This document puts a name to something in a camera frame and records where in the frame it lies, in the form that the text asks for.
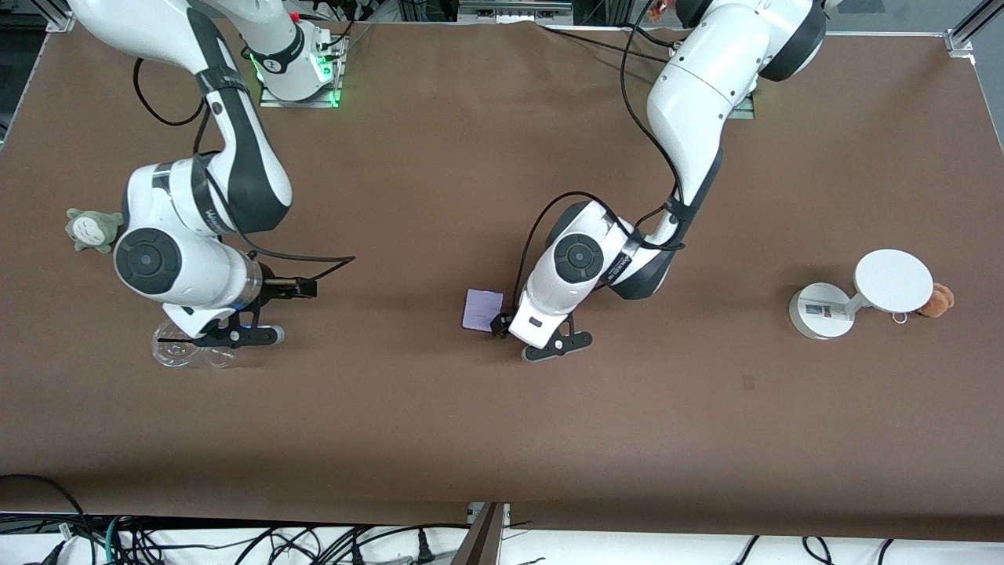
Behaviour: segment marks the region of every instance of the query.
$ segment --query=white round stand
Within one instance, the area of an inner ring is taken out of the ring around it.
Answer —
[[[803,336],[831,340],[846,334],[854,325],[854,314],[848,316],[845,309],[849,302],[843,291],[828,282],[816,282],[795,293],[788,305],[788,315]]]
[[[805,337],[831,340],[854,325],[854,314],[871,307],[891,314],[914,312],[931,300],[934,279],[920,259],[897,249],[864,255],[854,268],[857,295],[847,295],[827,282],[816,282],[791,299],[788,316]]]

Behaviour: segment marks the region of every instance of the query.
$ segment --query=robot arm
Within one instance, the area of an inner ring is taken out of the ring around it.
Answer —
[[[244,233],[274,228],[292,204],[289,179],[208,16],[185,0],[70,0],[70,5],[108,45],[194,74],[223,134],[222,152],[133,173],[122,202],[126,229],[114,249],[115,270],[126,285],[165,303],[178,327],[200,338],[262,290],[261,265],[217,236],[237,227]]]
[[[332,80],[331,32],[306,20],[293,21],[282,0],[207,2],[241,32],[258,74],[276,97],[301,100]]]
[[[659,290],[673,247],[718,173],[725,119],[758,74],[783,80],[807,64],[825,32],[822,5],[812,0],[679,0],[677,13],[695,29],[657,77],[648,116],[679,190],[652,234],[597,202],[573,204],[562,214],[508,328],[538,352],[560,350],[558,328],[597,282],[625,300]]]

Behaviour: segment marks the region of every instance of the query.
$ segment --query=brown table surface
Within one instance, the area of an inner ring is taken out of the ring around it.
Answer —
[[[509,292],[556,194],[630,218],[665,197],[618,60],[532,24],[378,26],[341,107],[261,110],[295,204],[256,239],[358,260],[266,308],[280,347],[171,370],[150,355],[159,305],[74,252],[64,212],[117,209],[195,123],[156,122],[133,58],[81,26],[50,36],[0,157],[0,471],[58,479],[95,513],[415,523],[499,500],[545,528],[1004,539],[1004,158],[940,38],[828,37],[803,73],[761,81],[667,284],[586,301],[586,351],[529,365],[517,340],[461,328],[468,289]],[[643,114],[660,68],[631,63]],[[197,103],[181,70],[143,82],[172,118]],[[798,335],[792,294],[852,291],[883,247],[921,257],[957,307]]]

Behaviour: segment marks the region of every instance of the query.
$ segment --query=stuffed toy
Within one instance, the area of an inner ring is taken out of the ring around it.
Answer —
[[[955,295],[952,294],[952,291],[948,290],[948,287],[935,282],[935,292],[931,295],[931,300],[928,301],[928,304],[922,306],[917,311],[917,314],[924,318],[938,318],[948,312],[948,309],[953,306],[955,306]]]
[[[66,210],[69,223],[66,224],[66,234],[73,240],[73,248],[82,251],[93,247],[102,253],[111,252],[111,243],[118,236],[118,226],[126,223],[120,212],[103,214],[101,212]]]

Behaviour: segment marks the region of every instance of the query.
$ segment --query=transparent plastic container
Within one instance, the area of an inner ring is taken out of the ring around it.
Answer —
[[[189,337],[171,320],[167,320],[154,332],[151,342],[154,359],[165,367],[195,367],[223,369],[233,365],[237,351],[230,348],[198,347],[191,343],[164,343],[160,340],[187,340]]]

